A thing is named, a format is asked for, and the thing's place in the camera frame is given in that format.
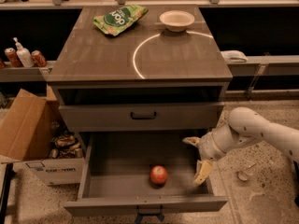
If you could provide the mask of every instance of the white pump bottle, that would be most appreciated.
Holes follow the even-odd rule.
[[[33,67],[35,65],[35,62],[29,52],[28,49],[24,48],[20,42],[18,42],[17,37],[13,38],[16,42],[17,47],[17,55],[21,60],[21,63],[24,67]]]

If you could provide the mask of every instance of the green chip bag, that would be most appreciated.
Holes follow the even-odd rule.
[[[147,12],[148,10],[145,7],[130,5],[104,16],[94,17],[93,24],[103,33],[116,36],[132,26],[136,21],[147,14]]]

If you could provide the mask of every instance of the countertop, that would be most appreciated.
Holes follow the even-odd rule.
[[[82,9],[49,75],[49,83],[232,78],[197,6],[146,6],[148,13],[132,27],[115,37],[105,35],[93,24],[93,18],[117,8]],[[184,32],[168,31],[159,17],[171,9],[193,14],[194,24]]]

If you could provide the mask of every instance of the box flap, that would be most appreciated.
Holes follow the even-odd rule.
[[[47,158],[55,120],[45,100],[20,90],[0,126],[0,154],[19,161]]]

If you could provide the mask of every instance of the drawer handle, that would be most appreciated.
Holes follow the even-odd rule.
[[[164,221],[163,207],[160,205],[160,211],[156,213],[140,213],[139,206],[136,208],[137,217],[135,219],[135,224],[140,224],[143,217],[153,217],[156,216],[161,222]]]
[[[131,119],[156,119],[157,112],[154,111],[152,114],[145,115],[145,114],[136,114],[135,112],[131,112],[130,114]]]

